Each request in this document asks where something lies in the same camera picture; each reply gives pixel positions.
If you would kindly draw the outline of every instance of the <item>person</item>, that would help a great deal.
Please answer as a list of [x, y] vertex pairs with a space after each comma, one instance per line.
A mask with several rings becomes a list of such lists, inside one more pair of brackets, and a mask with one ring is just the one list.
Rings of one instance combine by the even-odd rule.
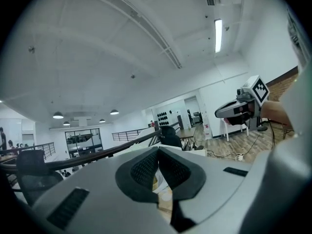
[[69, 177], [71, 174], [69, 172], [67, 172], [66, 170], [64, 170], [64, 176], [65, 177]]
[[1, 134], [1, 145], [0, 145], [0, 148], [2, 148], [2, 150], [6, 150], [6, 136], [5, 136], [5, 133], [4, 133], [2, 127], [0, 127], [0, 134]]
[[[15, 146], [13, 146], [12, 140], [9, 140], [9, 141], [8, 141], [8, 144], [9, 144], [9, 148], [10, 148], [10, 149], [15, 149]], [[18, 155], [18, 152], [17, 152], [17, 151], [13, 151], [12, 153], [13, 153], [14, 155]]]

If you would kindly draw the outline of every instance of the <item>black chair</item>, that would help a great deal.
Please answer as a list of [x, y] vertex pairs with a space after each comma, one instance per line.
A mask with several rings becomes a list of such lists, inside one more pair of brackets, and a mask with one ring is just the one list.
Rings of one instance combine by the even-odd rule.
[[176, 146], [182, 148], [180, 138], [176, 135], [176, 131], [171, 126], [161, 127], [161, 133], [163, 136], [160, 137], [160, 143], [168, 146]]
[[43, 157], [43, 150], [25, 150], [16, 159], [17, 180], [30, 206], [44, 192], [63, 180], [61, 174], [48, 169]]

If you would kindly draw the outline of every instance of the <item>white table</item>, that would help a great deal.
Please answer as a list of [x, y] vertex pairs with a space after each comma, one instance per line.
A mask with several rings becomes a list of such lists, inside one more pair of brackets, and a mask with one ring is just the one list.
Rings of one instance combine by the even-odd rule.
[[[226, 141], [229, 142], [228, 124], [224, 121], [224, 118], [222, 118], [221, 120], [223, 121], [224, 127], [225, 127]], [[240, 131], [241, 131], [241, 133], [243, 132], [243, 125], [240, 125]], [[246, 126], [246, 132], [247, 132], [247, 136], [249, 136], [248, 126]]]

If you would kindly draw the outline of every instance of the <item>balcony railing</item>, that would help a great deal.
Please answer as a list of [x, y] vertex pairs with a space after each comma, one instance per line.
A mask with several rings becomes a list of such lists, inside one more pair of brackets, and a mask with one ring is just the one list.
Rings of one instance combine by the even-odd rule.
[[[171, 126], [174, 127], [176, 125], [180, 125], [181, 128], [183, 127], [182, 121], [179, 121], [175, 124], [172, 124]], [[99, 151], [97, 153], [90, 153], [87, 155], [83, 155], [80, 157], [75, 157], [75, 158], [71, 158], [71, 159], [67, 159], [67, 160], [62, 160], [62, 161], [46, 162], [46, 165], [47, 165], [48, 169], [50, 169], [52, 171], [59, 171], [59, 170], [66, 169], [66, 168], [73, 168], [73, 167], [77, 167], [79, 165], [84, 166], [84, 164], [91, 163], [93, 161], [96, 161], [96, 160], [99, 160], [99, 159], [102, 159], [105, 157], [113, 157], [114, 154], [129, 148], [133, 144], [138, 144], [138, 143], [144, 142], [148, 139], [150, 139], [149, 146], [155, 145], [156, 143], [159, 143], [158, 137], [160, 135], [161, 135], [161, 130], [157, 130], [153, 133], [147, 134], [147, 135], [142, 136], [140, 138], [136, 138], [136, 139], [131, 140], [129, 142], [126, 142], [122, 145], [106, 149], [104, 151]], [[18, 171], [15, 164], [2, 163], [2, 164], [0, 164], [0, 169], [3, 172], [5, 172], [7, 175], [16, 174]], [[21, 192], [20, 189], [13, 189], [13, 191]]]
[[54, 142], [51, 142], [51, 143], [46, 143], [46, 144], [37, 145], [37, 146], [26, 146], [26, 147], [22, 147], [22, 148], [2, 150], [2, 151], [0, 151], [0, 155], [7, 155], [10, 153], [20, 154], [24, 150], [35, 150], [35, 149], [44, 151], [44, 159], [47, 159], [48, 157], [55, 154]]
[[142, 132], [146, 128], [132, 130], [132, 131], [126, 131], [126, 132], [119, 132], [119, 133], [112, 133], [113, 140], [117, 141], [130, 141], [136, 139], [136, 137], [139, 135], [139, 133]]

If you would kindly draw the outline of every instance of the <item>wall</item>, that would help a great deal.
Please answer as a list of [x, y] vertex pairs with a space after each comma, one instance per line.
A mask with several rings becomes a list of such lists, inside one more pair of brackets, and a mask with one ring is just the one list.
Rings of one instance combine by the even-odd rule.
[[282, 0], [253, 0], [249, 39], [241, 53], [265, 83], [298, 65], [287, 31], [286, 4]]
[[127, 114], [113, 123], [113, 131], [111, 133], [119, 133], [136, 129], [147, 128], [146, 118], [141, 111], [135, 111]]
[[22, 134], [21, 134], [21, 120], [20, 119], [8, 119], [0, 118], [0, 127], [3, 128], [3, 131], [6, 136], [6, 148], [9, 148], [8, 141], [11, 140], [13, 145], [16, 146], [17, 143], [22, 143]]
[[35, 145], [53, 142], [51, 132], [49, 131], [49, 126], [47, 124], [40, 122], [35, 123], [34, 141]]
[[270, 90], [269, 100], [279, 101], [281, 95], [290, 87], [297, 77], [298, 69], [296, 68], [267, 83]]
[[181, 113], [181, 118], [182, 118], [184, 129], [190, 128], [191, 123], [190, 123], [188, 113], [186, 110], [186, 106], [185, 106], [185, 102], [183, 99], [176, 101], [174, 103], [170, 103], [168, 105], [164, 105], [164, 106], [160, 106], [158, 108], [154, 108], [153, 109], [153, 115], [155, 115], [155, 117], [158, 120], [157, 114], [161, 114], [163, 112], [166, 112], [167, 113], [166, 116], [168, 117], [168, 119], [166, 119], [164, 121], [168, 121], [169, 125], [172, 125], [172, 124], [177, 122], [177, 115], [178, 115], [177, 111], [180, 111], [180, 113]]
[[[224, 123], [215, 117], [215, 111], [223, 104], [236, 98], [236, 90], [240, 88], [250, 77], [249, 74], [220, 81], [201, 88], [200, 94], [206, 105], [207, 116], [213, 136], [224, 134]], [[239, 130], [238, 126], [228, 126], [229, 133]]]
[[147, 125], [151, 124], [151, 120], [155, 121], [152, 109], [142, 110], [142, 114], [145, 117], [145, 123], [147, 123]]
[[191, 113], [192, 117], [194, 116], [195, 112], [200, 112], [199, 105], [198, 105], [196, 97], [192, 98], [192, 99], [186, 99], [184, 101], [185, 101], [186, 109], [190, 110], [190, 113]]
[[35, 128], [35, 122], [30, 119], [21, 119], [21, 130], [23, 132], [32, 133]]

